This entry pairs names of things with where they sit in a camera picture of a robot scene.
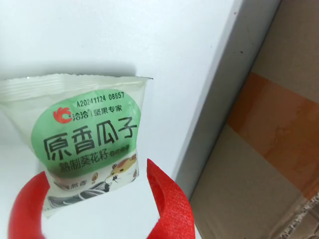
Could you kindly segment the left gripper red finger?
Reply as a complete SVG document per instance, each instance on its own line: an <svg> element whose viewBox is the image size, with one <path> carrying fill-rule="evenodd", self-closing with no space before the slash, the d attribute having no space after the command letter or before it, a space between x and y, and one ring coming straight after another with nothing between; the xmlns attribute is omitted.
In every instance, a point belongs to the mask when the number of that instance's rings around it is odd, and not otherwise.
<svg viewBox="0 0 319 239"><path fill-rule="evenodd" d="M41 214L50 186L44 172L31 178L20 190L13 204L9 223L9 239L43 239Z"/></svg>
<svg viewBox="0 0 319 239"><path fill-rule="evenodd" d="M148 238L194 239L193 212L182 189L150 159L147 178L159 212L159 220Z"/></svg>

